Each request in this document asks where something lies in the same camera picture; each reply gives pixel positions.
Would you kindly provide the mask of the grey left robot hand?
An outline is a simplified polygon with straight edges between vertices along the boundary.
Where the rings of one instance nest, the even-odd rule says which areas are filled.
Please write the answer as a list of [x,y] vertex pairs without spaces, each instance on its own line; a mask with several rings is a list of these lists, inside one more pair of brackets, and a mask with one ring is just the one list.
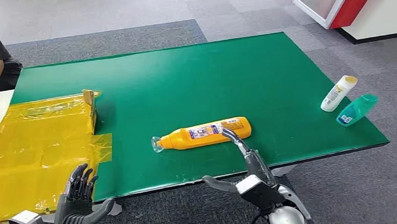
[[107,216],[115,204],[114,198],[104,200],[100,208],[92,210],[92,195],[97,175],[90,177],[93,169],[88,164],[77,166],[58,200],[54,224],[97,224]]

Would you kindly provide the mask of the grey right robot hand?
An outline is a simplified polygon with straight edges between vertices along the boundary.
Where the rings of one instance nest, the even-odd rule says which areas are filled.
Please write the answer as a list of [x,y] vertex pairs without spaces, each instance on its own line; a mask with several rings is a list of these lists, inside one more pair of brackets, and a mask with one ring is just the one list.
[[228,193],[239,194],[243,199],[256,206],[260,213],[268,215],[285,197],[277,191],[278,184],[260,155],[250,149],[234,131],[222,129],[222,135],[229,138],[242,152],[248,170],[248,176],[240,182],[217,180],[212,176],[203,176],[202,180],[210,187]]

